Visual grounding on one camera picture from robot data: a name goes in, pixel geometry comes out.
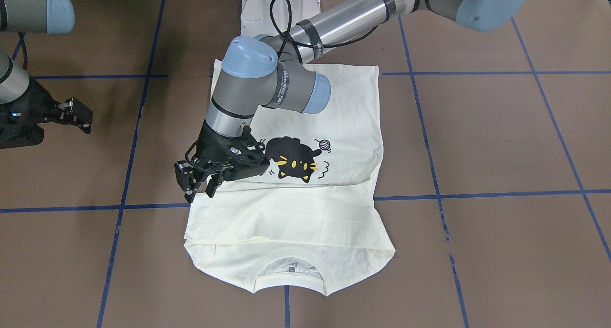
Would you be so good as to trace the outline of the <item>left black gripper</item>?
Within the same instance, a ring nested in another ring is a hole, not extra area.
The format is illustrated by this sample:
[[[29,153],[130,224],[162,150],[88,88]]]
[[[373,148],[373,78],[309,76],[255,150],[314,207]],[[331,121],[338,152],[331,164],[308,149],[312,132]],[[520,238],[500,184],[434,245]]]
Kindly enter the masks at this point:
[[[243,127],[238,137],[226,137],[205,122],[194,146],[196,153],[189,162],[174,163],[177,184],[188,203],[194,201],[208,176],[205,193],[213,198],[224,180],[260,176],[269,167],[269,160],[264,155],[265,145],[252,136],[249,125]]]

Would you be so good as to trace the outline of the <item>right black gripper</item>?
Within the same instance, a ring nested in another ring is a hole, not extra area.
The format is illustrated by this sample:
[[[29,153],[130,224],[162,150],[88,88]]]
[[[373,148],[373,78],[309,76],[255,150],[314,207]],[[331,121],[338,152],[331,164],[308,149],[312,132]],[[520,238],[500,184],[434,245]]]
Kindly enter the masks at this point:
[[[0,148],[32,147],[42,143],[44,130],[38,123],[45,118],[59,119],[64,125],[90,134],[93,111],[76,97],[64,103],[53,100],[48,91],[34,78],[29,78],[26,91],[18,99],[1,105]]]

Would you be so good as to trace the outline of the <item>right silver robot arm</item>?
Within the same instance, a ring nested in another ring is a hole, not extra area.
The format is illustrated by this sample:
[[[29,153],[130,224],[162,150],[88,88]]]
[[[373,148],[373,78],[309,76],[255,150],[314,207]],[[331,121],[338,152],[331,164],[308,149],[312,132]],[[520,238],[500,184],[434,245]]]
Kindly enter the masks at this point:
[[[27,71],[28,33],[67,34],[74,29],[71,0],[0,0],[1,32],[16,33],[21,43],[22,64],[0,54],[0,147],[33,147],[44,139],[43,123],[79,128],[90,134],[93,111],[72,97],[64,103]]]

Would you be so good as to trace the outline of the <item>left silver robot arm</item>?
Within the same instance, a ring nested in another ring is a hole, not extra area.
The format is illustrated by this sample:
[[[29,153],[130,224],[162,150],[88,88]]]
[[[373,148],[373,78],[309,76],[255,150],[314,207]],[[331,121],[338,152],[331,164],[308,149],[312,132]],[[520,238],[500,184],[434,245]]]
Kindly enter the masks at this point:
[[[333,48],[368,37],[391,18],[425,9],[463,28],[487,32],[508,21],[525,0],[346,0],[339,5],[294,22],[286,29],[274,23],[277,35],[235,37],[223,57],[198,139],[175,163],[177,183],[187,202],[200,187],[214,197],[225,181],[262,175],[276,143],[257,141],[250,128],[260,107],[320,113],[330,100],[329,80],[304,65]]]

